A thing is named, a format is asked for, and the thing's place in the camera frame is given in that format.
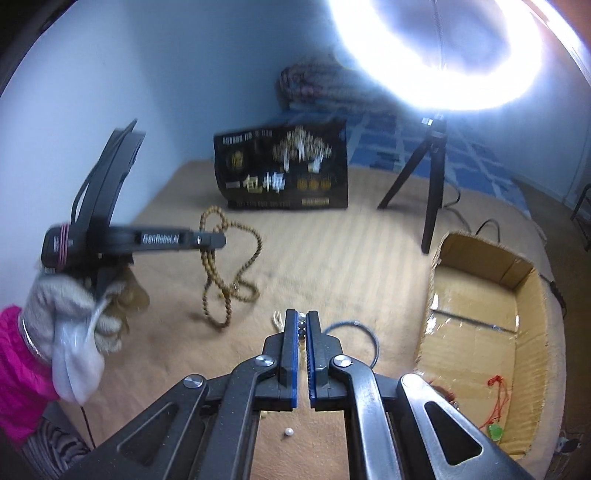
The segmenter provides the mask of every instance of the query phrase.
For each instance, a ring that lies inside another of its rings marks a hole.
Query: beige carpet
[[[150,293],[151,307],[131,322],[123,351],[107,359],[100,389],[86,405],[95,439],[101,442],[115,433],[187,374],[224,375],[260,353],[264,339],[275,333],[274,310],[318,310],[323,326],[361,320],[381,342],[375,371],[391,377],[411,371],[432,257],[447,231],[463,227],[453,212],[440,212],[431,254],[423,255],[428,184],[411,178],[389,209],[376,211],[394,179],[383,171],[350,169],[348,210],[231,212],[232,218],[257,228],[264,238],[262,254],[246,275],[262,294],[254,305],[234,303],[235,318],[222,333],[196,319],[206,278],[198,253],[137,255],[135,273]],[[446,189],[444,201],[454,196],[453,189]],[[179,169],[137,223],[197,228],[209,205],[225,205],[213,166],[194,162]],[[465,191],[457,209],[472,228],[496,218],[502,242],[551,276],[535,225],[513,207]],[[483,234],[496,238],[493,228],[486,227]],[[231,232],[226,248],[217,255],[222,275],[229,280],[254,248],[254,240],[245,233]],[[538,436],[521,461],[536,478],[544,476],[556,444],[566,379],[560,308],[549,291],[547,296],[550,388]],[[214,314],[223,319],[221,302],[212,304]],[[362,333],[342,329],[337,335],[346,353],[371,361],[372,345]],[[300,373],[300,407],[261,420],[252,479],[348,478],[342,414],[310,410],[305,371]],[[66,410],[84,432],[79,411],[71,406]],[[286,427],[294,429],[293,437],[283,438]]]

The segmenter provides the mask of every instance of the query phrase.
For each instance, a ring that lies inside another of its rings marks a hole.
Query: striped fabric
[[[45,418],[41,419],[36,432],[27,439],[21,451],[41,480],[59,478],[89,452],[82,439],[64,432]]]

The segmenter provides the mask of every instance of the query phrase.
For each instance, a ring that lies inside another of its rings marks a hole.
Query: light blue wall
[[[516,178],[570,204],[589,147],[591,87],[558,41],[543,38],[543,65],[531,89],[465,118]]]
[[[142,71],[184,158],[212,158],[213,134],[279,113],[275,83],[336,41],[318,0],[126,0]]]
[[[216,131],[279,111],[281,69],[332,41],[320,3],[296,3],[78,0],[35,43],[0,97],[0,306],[24,302],[45,231],[115,127],[147,132],[113,216],[128,222],[212,157]]]

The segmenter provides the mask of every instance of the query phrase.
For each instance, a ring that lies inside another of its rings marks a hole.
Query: folded blanket
[[[365,72],[339,63],[333,55],[312,57],[281,72],[280,88],[294,104],[325,110],[394,113],[395,98]]]

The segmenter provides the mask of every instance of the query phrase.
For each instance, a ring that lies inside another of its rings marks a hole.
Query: red string
[[[503,413],[503,407],[509,401],[509,392],[507,391],[507,384],[502,376],[496,375],[490,378],[487,382],[489,387],[492,387],[495,383],[499,384],[499,390],[496,394],[496,403],[495,408],[492,409],[491,416],[488,417],[487,421],[485,421],[482,425],[480,425],[479,429],[483,429],[484,427],[501,420],[501,415]],[[501,390],[504,393],[503,400],[501,401]]]

